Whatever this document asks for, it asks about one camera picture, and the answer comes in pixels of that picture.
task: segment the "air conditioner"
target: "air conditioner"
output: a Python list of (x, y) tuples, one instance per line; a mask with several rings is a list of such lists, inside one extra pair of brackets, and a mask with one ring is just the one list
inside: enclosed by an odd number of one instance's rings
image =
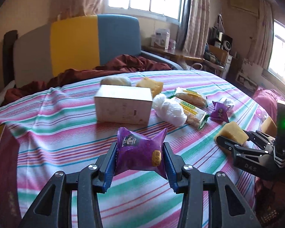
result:
[(229, 0), (231, 8), (259, 17), (259, 0)]

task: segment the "wooden table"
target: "wooden table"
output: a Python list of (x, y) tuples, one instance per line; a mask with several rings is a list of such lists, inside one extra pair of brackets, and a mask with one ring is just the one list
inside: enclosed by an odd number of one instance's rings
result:
[(222, 66), (219, 66), (215, 63), (209, 62), (203, 58), (200, 57), (194, 57), (191, 56), (189, 54), (185, 54), (184, 52), (180, 51), (180, 50), (165, 50), (165, 49), (161, 49), (161, 48), (155, 48), (152, 46), (142, 46), (142, 49), (144, 51), (150, 52), (150, 53), (154, 53), (157, 55), (162, 55), (162, 56), (167, 56), (170, 58), (171, 61), (179, 64), (180, 66), (182, 66), (182, 64), (187, 64), (190, 65), (190, 63), (188, 64), (186, 61), (190, 61), (192, 63), (200, 63), (202, 65), (205, 65), (207, 67), (210, 67), (212, 69), (215, 70), (216, 75), (221, 77), (223, 72), (225, 71), (225, 68)]

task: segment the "small purple snack packet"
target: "small purple snack packet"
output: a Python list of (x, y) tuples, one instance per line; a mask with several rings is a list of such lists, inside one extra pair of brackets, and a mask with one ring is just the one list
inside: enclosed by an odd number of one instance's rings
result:
[(212, 101), (212, 103), (214, 105), (214, 109), (211, 112), (210, 117), (212, 117), (213, 119), (222, 120), (224, 122), (229, 122), (227, 111), (230, 107), (220, 102)]
[(163, 161), (163, 140), (166, 134), (167, 128), (164, 128), (151, 139), (125, 127), (119, 128), (115, 175), (126, 170), (153, 170), (167, 179)]

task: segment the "white cardboard box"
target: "white cardboard box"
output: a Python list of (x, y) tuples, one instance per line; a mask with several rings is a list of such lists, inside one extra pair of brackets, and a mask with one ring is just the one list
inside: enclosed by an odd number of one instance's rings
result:
[(101, 85), (94, 96), (97, 120), (148, 124), (152, 107), (150, 88)]
[(157, 29), (155, 32), (155, 41), (154, 47), (156, 48), (169, 48), (169, 40), (170, 40), (170, 30), (169, 29)]

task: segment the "red blanket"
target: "red blanket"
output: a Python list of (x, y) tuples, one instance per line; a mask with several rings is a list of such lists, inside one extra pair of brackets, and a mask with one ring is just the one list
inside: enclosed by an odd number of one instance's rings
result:
[(155, 70), (171, 70), (165, 63), (157, 63), (144, 57), (134, 57), (130, 55), (120, 55), (104, 66), (98, 66), (93, 70), (67, 69), (57, 77), (52, 78), (48, 83), (44, 81), (33, 81), (20, 88), (8, 89), (2, 105), (14, 102), (22, 97), (41, 92), (50, 87), (62, 87), (67, 84), (84, 81), (102, 76), (121, 73), (134, 73)]

